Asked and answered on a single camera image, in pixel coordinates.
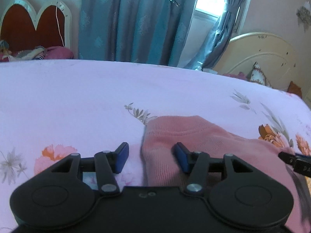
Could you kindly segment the red heart-shaped headboard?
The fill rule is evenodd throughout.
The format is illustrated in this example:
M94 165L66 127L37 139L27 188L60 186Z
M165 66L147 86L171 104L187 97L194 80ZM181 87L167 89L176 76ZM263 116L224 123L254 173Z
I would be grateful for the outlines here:
M37 12L27 0L13 0L1 16L1 40L10 50L63 46L71 48L72 13L62 1L46 2Z

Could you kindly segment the blue tied right curtain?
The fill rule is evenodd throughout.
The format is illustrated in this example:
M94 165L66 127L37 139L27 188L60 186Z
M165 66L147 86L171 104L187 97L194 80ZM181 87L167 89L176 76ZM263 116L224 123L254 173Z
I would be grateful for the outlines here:
M224 10L214 23L197 54L184 67L189 70L212 69L225 52L232 36L238 10L245 0L224 0Z

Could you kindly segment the orange patterned pillow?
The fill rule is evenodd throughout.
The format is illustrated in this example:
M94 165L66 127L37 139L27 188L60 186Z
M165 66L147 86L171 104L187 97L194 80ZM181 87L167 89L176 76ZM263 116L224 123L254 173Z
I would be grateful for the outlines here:
M290 94L295 94L299 98L303 98L301 87L299 87L297 84L295 84L293 81L290 82L287 92Z

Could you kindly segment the floral pink bed sheet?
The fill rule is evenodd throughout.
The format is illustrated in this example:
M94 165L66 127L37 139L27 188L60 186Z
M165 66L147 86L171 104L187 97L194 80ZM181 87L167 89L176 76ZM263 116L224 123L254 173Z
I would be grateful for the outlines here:
M148 184L148 122L199 116L247 139L310 155L310 109L296 95L236 78L155 65L52 60L1 64L1 232L17 223L15 188L78 153L127 142L120 187Z

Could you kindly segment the cream round headboard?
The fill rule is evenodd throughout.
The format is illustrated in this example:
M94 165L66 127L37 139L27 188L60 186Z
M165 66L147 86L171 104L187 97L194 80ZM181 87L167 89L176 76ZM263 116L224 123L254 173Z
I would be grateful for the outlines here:
M297 54L280 36L254 32L232 38L217 65L218 74L245 75L257 63L273 88L286 90L297 78Z

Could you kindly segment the blue centre curtain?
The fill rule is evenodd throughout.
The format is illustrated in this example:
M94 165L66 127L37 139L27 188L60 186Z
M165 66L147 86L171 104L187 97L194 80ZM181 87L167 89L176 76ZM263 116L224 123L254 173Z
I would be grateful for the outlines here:
M197 0L82 0L79 58L176 67Z

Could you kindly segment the pink long-sleeve sweater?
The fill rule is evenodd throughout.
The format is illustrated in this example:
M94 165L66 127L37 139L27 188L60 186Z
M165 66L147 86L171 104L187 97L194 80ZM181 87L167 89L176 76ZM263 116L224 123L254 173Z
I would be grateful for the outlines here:
M234 154L284 185L294 197L287 227L292 232L310 232L310 195L306 181L278 158L280 148L264 140L237 136L199 116L158 117L148 122L142 144L150 186L186 185L186 175L172 152L178 142L190 151L202 151L213 158Z

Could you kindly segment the pile of clothes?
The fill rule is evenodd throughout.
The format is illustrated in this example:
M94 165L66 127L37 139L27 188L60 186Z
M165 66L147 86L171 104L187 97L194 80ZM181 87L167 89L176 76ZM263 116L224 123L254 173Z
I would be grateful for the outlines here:
M1 40L1 62L18 62L44 59L46 48L38 46L33 50L21 50L12 52L9 44L5 40Z

